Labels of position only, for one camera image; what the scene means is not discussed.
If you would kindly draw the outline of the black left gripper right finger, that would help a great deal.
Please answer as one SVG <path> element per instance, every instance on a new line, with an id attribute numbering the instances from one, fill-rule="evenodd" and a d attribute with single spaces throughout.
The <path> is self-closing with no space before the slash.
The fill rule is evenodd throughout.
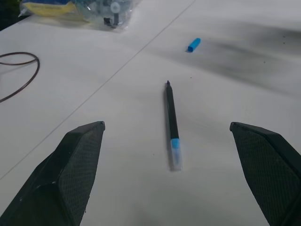
<path id="1" fill-rule="evenodd" d="M 246 182 L 271 226 L 301 224 L 301 156 L 278 133 L 232 122 Z"/>

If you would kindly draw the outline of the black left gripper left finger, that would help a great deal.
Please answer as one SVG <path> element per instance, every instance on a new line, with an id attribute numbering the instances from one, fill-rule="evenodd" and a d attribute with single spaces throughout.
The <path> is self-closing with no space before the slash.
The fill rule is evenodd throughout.
<path id="1" fill-rule="evenodd" d="M 95 181 L 105 124 L 65 134 L 0 217 L 2 226 L 78 226 Z"/>

